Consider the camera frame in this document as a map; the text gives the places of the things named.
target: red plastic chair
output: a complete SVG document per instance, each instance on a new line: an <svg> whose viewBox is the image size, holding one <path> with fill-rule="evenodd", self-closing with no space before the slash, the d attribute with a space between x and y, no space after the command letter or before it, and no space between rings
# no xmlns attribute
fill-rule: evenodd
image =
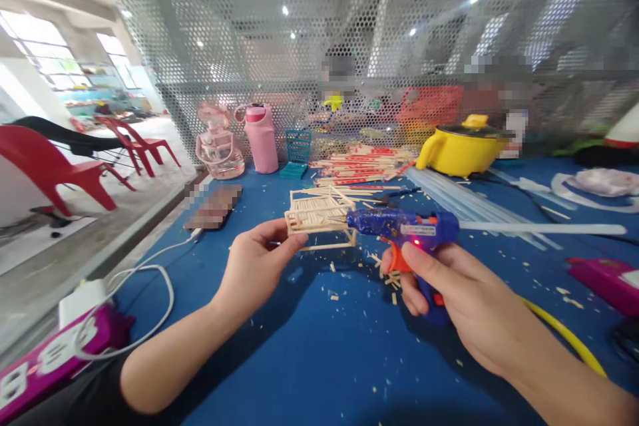
<svg viewBox="0 0 639 426"><path fill-rule="evenodd" d="M140 134L131 127L131 125L129 125L128 123L124 123L117 118L112 118L110 116L96 116L95 119L105 125L109 130L114 132L115 136L120 139L124 147L128 150L128 155L131 157L131 161L133 162L133 166L135 166L135 170L138 172L138 175L141 174L141 168L138 166L138 162L136 160L134 152L137 153L138 156L140 156L140 161L142 161L142 164L146 168L148 175L154 178L155 173L153 173L151 163L149 163L145 152L148 150L148 152L151 153L151 156L153 157L153 159L155 159L155 161L157 161L158 164L164 164L164 162L162 161L162 157L160 156L160 152L158 151L158 147L160 146L165 147L169 155L171 155L173 157L173 160L175 160L175 163L180 168L182 168L182 165L180 165L178 159L173 154L173 150L171 150L171 147L168 145L166 140L162 140L161 138L142 138ZM131 137L135 139L135 141L130 141L125 135L120 133L118 128L124 128L127 133L129 133L129 135L131 135Z"/></svg>
<svg viewBox="0 0 639 426"><path fill-rule="evenodd" d="M71 216L71 212L55 190L56 185L77 185L107 210L115 210L117 205L100 184L104 170L113 173L129 190L135 191L108 163L94 160L71 164L49 140L24 126L0 126L0 154L20 168L66 216Z"/></svg>

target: pink tumbler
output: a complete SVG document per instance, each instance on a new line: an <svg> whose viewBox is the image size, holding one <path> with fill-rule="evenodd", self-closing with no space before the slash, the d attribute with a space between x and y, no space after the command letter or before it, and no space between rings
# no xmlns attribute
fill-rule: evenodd
<svg viewBox="0 0 639 426"><path fill-rule="evenodd" d="M248 136L253 154L255 171L262 174L273 173L278 170L278 150L275 146L275 126L271 106L260 103L245 105L246 115L240 118L239 107L235 110L235 119L244 123L244 131Z"/></svg>

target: perforated metal mesh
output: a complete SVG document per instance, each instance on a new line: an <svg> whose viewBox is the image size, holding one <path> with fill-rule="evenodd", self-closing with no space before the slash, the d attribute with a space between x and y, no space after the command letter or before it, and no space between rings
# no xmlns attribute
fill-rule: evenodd
<svg viewBox="0 0 639 426"><path fill-rule="evenodd" d="M205 99L270 103L282 156L286 129L306 128L315 158L349 140L417 146L471 112L500 126L510 108L586 131L637 100L638 0L117 2L191 152Z"/></svg>

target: red and white stick bundle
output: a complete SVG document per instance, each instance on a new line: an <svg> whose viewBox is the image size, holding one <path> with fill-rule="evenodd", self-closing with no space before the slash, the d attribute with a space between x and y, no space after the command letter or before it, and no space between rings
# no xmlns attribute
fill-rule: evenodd
<svg viewBox="0 0 639 426"><path fill-rule="evenodd" d="M352 146L346 153L333 153L327 160L311 162L310 168L321 168L317 186L348 185L394 178L415 158L406 150Z"/></svg>

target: blue plastic basket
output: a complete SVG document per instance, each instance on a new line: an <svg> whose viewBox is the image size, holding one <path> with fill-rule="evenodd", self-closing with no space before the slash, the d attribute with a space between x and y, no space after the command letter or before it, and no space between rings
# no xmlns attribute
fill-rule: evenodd
<svg viewBox="0 0 639 426"><path fill-rule="evenodd" d="M308 168L311 155L311 133L304 130L286 131L288 163L280 170L282 178L301 178Z"/></svg>

